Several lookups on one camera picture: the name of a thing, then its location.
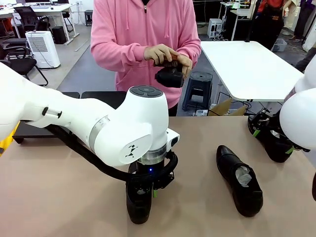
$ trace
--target beige table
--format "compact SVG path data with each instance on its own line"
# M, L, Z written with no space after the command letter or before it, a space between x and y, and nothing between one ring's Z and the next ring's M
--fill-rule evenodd
M124 182L107 177L57 140L12 144L0 158L1 237L312 237L315 169L301 152L271 161L246 117L171 118L181 134L175 180L153 200L147 223L131 223ZM219 174L225 144L251 165L264 193L253 218L241 216Z

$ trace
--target plastic stool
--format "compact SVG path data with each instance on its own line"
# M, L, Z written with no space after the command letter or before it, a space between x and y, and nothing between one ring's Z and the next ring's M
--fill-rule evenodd
M212 78L210 73L193 72L189 78L187 91L182 104L182 109L187 110L188 106L198 107L199 109L209 109L209 101L212 92ZM192 96L203 96L203 102L192 101Z
M84 11L85 26L92 25L93 10Z

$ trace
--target white table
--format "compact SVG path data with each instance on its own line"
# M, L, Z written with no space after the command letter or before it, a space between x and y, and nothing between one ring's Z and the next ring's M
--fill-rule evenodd
M62 5L57 5L57 6L56 5L49 6L49 8L46 8L46 9L33 9L33 11L36 13L37 16L57 16L60 19L58 25L61 25L61 24L63 25L64 32L65 32L65 35L67 37L67 42L65 43L66 45L69 44L75 37L77 37L79 35L78 33L76 33L75 24L74 24L73 17L72 17L71 7L73 5L74 4L62 4ZM72 36L72 37L69 36L65 21L63 20L63 13L62 13L63 11L67 11L70 13L71 23L72 23L73 28L74 28L74 36ZM14 12L14 8L0 10L0 17L1 18L12 17L13 26L15 27L16 33L17 33L18 37L20 38L20 34L19 34L19 31L16 27L16 22L15 22L15 19L13 17L13 14L17 14Z
M234 25L234 29L233 29L232 38L231 38L231 41L233 41L234 40L234 36L235 36L235 31L236 31L238 17L247 16L248 13L246 13L246 12L237 12L237 10L231 10L231 12L236 15L236 21L235 21L235 25Z
M258 42L202 41L219 76L215 98L224 85L239 101L282 102L304 75Z
M221 6L220 6L220 8L219 8L219 14L218 14L218 18L219 18L219 19L220 19L220 17L221 17L222 6L225 6L225 14L224 14L224 17L225 17L226 11L227 11L227 7L234 5L234 3L227 3L227 2L221 1L220 4L221 4Z

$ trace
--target black object in hand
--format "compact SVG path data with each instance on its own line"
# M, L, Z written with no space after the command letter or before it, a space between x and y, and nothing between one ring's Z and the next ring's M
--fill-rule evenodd
M165 67L158 71L155 79L165 87L181 88L184 83L184 75L182 73L182 65L177 67Z

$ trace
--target hoodie drawstring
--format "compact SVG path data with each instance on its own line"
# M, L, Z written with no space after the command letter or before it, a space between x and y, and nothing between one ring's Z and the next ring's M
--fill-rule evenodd
M165 27L164 27L164 37L165 37L166 39L169 38L170 1L171 1L171 0L167 0L167 2L168 2L168 7L167 7L167 19L166 19L166 24L165 24Z
M129 30L129 26L128 26L128 2L130 0L126 0L126 30Z

